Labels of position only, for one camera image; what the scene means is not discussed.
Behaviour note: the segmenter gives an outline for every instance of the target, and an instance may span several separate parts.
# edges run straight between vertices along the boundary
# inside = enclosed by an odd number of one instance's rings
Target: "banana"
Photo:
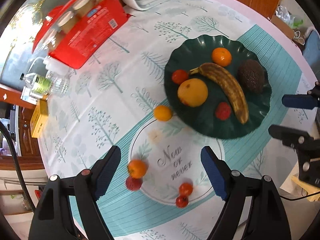
[[[191,69],[190,75],[199,73],[217,83],[228,97],[233,111],[240,123],[249,119],[248,104],[238,81],[225,68],[215,63],[203,63],[200,67]]]

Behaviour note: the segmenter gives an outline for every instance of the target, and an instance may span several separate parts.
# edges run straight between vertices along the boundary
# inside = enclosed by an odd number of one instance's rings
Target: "jar lid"
[[[90,0],[78,0],[75,2],[75,4],[73,5],[73,8],[75,10],[80,9],[82,6],[86,5]]]
[[[58,21],[58,26],[61,27],[63,25],[66,24],[66,22],[68,22],[68,20],[70,20],[73,17],[73,12],[72,11],[68,11],[66,12],[64,15],[62,15],[60,21]]]

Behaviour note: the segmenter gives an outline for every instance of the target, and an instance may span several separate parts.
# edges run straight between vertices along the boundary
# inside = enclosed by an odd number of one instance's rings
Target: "yellow box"
[[[42,129],[48,119],[48,104],[47,101],[39,100],[36,105],[35,111],[33,112],[30,128],[31,128],[31,137],[39,138],[42,132]]]

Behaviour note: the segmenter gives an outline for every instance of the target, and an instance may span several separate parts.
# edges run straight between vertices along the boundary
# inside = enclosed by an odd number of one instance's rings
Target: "cardboard box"
[[[294,38],[294,31],[291,29],[284,21],[278,18],[276,15],[273,15],[271,22],[281,30],[284,35],[286,35],[290,40]]]
[[[30,121],[32,138],[40,137],[42,129],[45,123],[47,122],[48,116],[49,116],[49,113],[48,113],[47,101],[39,100]]]
[[[129,15],[119,0],[70,0],[54,8],[38,32],[33,52],[79,69]]]

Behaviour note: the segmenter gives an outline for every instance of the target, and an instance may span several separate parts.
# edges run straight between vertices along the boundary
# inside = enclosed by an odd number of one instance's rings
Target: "strawberry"
[[[221,102],[216,108],[215,115],[218,119],[225,121],[231,114],[231,107],[227,102]]]

